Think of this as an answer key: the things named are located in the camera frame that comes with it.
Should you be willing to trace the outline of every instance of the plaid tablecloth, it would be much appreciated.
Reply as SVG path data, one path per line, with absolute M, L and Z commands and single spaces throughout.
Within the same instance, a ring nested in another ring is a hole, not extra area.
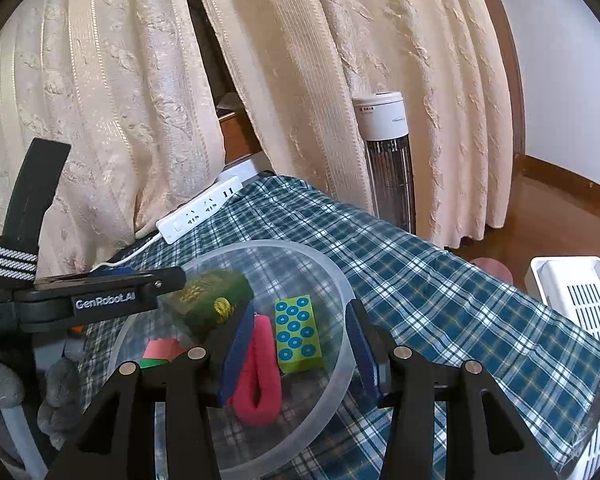
M 176 244 L 155 244 L 138 269 L 186 263 L 236 242 L 291 240 L 328 256 L 344 272 L 372 322 L 427 359 L 481 361 L 515 404 L 559 470 L 600 383 L 600 343 L 517 288 L 353 206 L 288 177 L 254 182 Z M 106 379 L 123 320 L 91 325 L 82 363 L 87 404 Z M 270 478 L 378 477 L 391 410 L 365 397 L 355 374 L 324 431 Z M 434 477 L 445 474 L 445 414 L 436 409 Z

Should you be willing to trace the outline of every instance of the gloved hand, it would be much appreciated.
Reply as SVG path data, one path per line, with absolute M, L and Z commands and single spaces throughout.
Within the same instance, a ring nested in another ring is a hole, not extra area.
M 38 410 L 38 427 L 59 450 L 80 419 L 80 377 L 77 352 L 55 362 L 46 372 L 46 393 Z M 0 362 L 0 408 L 14 408 L 24 400 L 25 389 L 17 374 Z

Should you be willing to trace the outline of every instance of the beige curtain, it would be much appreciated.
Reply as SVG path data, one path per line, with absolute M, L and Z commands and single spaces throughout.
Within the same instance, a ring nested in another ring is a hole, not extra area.
M 203 0 L 274 169 L 370 208 L 351 95 L 406 99 L 417 234 L 501 227 L 509 90 L 484 0 Z
M 25 0 L 0 33 L 0 232 L 33 137 L 72 145 L 39 275 L 88 269 L 209 186 L 224 147 L 186 0 Z

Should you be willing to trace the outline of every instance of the white plastic crate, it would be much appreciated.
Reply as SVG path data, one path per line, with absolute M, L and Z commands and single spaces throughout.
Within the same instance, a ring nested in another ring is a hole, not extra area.
M 600 258 L 534 258 L 525 276 L 526 291 L 600 341 Z M 600 422 L 570 480 L 589 480 L 600 466 Z

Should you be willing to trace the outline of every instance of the pink round object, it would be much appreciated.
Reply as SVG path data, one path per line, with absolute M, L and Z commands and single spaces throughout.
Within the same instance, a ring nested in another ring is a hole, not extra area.
M 513 285 L 513 276 L 511 275 L 510 270 L 498 260 L 493 260 L 492 258 L 476 258 L 475 260 L 471 260 L 471 263 L 479 269 L 482 269 L 484 272 L 488 272 L 491 276 L 495 276 L 499 280 L 509 283 L 509 285 Z

